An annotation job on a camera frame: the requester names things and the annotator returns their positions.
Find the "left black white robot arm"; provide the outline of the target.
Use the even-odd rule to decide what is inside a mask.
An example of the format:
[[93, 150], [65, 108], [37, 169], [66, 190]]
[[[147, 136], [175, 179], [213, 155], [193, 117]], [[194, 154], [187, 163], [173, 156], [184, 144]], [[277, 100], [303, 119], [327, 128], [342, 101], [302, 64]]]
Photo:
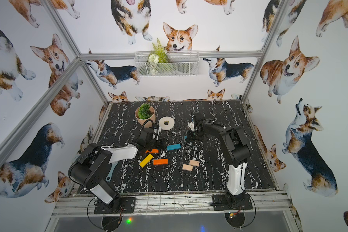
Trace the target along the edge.
[[139, 152], [153, 146], [161, 127], [141, 128], [138, 137], [130, 142], [114, 146], [92, 143], [74, 161], [68, 171], [69, 178], [85, 187], [100, 203], [112, 212], [124, 209], [119, 192], [109, 185], [112, 173], [121, 160], [133, 160]]

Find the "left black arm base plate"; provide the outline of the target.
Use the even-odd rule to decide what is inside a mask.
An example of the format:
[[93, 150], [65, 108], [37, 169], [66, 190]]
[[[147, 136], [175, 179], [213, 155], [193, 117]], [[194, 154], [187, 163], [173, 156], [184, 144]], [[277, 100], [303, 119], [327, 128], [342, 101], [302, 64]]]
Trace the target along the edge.
[[130, 214], [134, 212], [135, 202], [136, 198], [134, 197], [118, 198], [109, 204], [106, 204], [102, 200], [98, 199], [95, 204], [94, 214]]

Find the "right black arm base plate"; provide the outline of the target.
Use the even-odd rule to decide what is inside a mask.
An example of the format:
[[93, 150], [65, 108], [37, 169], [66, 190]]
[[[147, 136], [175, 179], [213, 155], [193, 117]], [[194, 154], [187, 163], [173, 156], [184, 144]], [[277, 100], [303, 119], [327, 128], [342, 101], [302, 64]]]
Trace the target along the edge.
[[237, 196], [232, 196], [229, 193], [213, 195], [210, 206], [212, 206], [215, 211], [238, 211], [253, 209], [252, 200], [246, 193]]

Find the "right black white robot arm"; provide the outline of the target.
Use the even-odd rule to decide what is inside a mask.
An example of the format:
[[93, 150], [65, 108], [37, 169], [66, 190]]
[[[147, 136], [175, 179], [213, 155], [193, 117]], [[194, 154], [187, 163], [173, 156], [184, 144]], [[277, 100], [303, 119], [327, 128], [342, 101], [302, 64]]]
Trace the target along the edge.
[[226, 192], [213, 195], [211, 206], [215, 211], [252, 209], [253, 200], [245, 191], [245, 174], [251, 155], [250, 146], [244, 131], [239, 127], [227, 127], [213, 119], [204, 119], [200, 113], [190, 113], [188, 142], [205, 141], [215, 137], [228, 164], [228, 183]]

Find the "blue rectangular block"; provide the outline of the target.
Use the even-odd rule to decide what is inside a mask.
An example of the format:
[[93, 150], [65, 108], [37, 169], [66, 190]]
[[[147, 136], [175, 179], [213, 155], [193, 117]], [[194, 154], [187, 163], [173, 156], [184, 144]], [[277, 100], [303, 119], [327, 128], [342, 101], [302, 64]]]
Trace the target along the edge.
[[169, 145], [169, 146], [167, 147], [167, 150], [168, 150], [168, 151], [177, 150], [177, 149], [181, 149], [181, 144]]

